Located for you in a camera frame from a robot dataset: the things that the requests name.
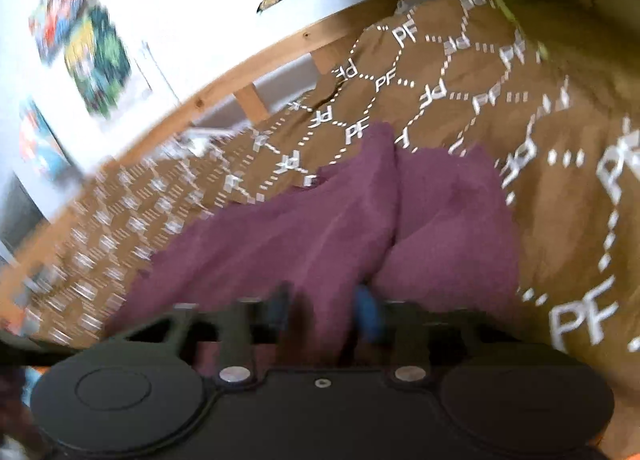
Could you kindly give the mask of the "anime girl poster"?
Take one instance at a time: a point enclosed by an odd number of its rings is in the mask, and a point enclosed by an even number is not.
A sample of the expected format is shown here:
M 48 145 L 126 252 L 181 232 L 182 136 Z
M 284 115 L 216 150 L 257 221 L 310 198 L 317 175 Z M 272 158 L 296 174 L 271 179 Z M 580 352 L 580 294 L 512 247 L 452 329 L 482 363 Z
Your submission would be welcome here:
M 64 63 L 87 113 L 106 121 L 151 94 L 140 60 L 127 51 L 107 8 L 90 6 L 64 49 Z

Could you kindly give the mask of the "top red anime poster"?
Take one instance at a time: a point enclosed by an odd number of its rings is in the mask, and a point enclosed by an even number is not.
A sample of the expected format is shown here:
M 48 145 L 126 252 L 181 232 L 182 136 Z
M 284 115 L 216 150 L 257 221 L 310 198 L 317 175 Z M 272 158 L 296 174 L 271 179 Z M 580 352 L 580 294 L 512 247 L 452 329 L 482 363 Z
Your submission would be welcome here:
M 84 12 L 88 0 L 40 0 L 28 19 L 39 59 L 50 64 Z

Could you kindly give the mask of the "small anime poster left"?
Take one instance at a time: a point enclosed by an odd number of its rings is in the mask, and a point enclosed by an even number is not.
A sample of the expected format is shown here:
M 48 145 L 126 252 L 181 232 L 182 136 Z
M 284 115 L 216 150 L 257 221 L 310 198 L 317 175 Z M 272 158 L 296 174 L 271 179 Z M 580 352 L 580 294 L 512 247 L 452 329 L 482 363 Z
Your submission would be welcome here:
M 38 178 L 62 185 L 75 176 L 74 164 L 32 99 L 21 104 L 18 151 Z

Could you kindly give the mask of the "wooden bed frame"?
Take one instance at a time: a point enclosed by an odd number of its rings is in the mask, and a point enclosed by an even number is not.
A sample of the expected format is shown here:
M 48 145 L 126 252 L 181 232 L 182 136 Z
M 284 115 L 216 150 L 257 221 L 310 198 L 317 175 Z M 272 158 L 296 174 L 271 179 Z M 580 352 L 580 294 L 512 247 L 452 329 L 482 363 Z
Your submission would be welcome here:
M 165 120 L 156 124 L 149 134 L 138 138 L 130 149 L 116 159 L 107 159 L 99 170 L 106 172 L 119 165 L 137 163 L 173 135 L 191 127 L 207 110 L 229 94 L 239 101 L 247 120 L 254 124 L 265 120 L 268 112 L 265 103 L 258 98 L 256 79 L 305 54 L 311 56 L 317 70 L 321 73 L 329 72 L 366 27 L 392 15 L 398 1 L 400 0 L 365 0 L 354 4 L 258 52 L 179 105 Z M 17 263 L 1 272 L 2 309 L 14 308 L 13 298 L 22 290 L 23 281 L 36 267 L 54 255 L 55 246 L 68 232 L 74 218 L 74 210 L 67 206 L 52 223 L 40 224 L 35 234 L 21 245 L 17 251 Z

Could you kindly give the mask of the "white patterned pillow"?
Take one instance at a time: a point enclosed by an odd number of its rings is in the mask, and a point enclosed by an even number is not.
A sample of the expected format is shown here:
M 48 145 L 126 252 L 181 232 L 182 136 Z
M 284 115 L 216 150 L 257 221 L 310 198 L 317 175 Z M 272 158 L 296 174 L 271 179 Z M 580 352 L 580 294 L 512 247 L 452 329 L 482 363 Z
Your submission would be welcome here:
M 232 129 L 192 127 L 165 142 L 158 149 L 158 155 L 165 160 L 202 157 L 218 143 L 226 142 L 235 135 L 236 131 Z

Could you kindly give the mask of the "brown patterned duvet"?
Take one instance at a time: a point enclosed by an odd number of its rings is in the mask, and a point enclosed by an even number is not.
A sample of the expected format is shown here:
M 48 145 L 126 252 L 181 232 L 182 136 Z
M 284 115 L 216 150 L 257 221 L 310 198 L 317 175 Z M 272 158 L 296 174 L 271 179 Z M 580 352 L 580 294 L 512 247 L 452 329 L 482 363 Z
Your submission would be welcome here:
M 408 151 L 482 148 L 518 232 L 516 334 L 613 384 L 603 440 L 639 449 L 639 48 L 585 13 L 428 0 L 366 28 L 316 88 L 202 157 L 99 172 L 21 329 L 88 347 L 138 273 L 194 221 L 314 185 L 386 124 Z

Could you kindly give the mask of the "maroon long sleeve top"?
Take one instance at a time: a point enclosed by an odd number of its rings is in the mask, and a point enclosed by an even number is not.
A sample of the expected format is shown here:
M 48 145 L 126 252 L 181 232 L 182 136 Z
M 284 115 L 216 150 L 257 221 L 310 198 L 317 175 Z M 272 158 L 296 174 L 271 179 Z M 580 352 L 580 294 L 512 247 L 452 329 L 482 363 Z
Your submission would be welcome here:
M 357 155 L 309 188 L 232 204 L 175 237 L 138 273 L 104 332 L 114 335 L 179 303 L 204 311 L 286 287 L 293 321 L 257 367 L 334 362 L 360 285 L 437 313 L 478 310 L 513 321 L 518 232 L 491 157 L 408 151 L 386 124 Z

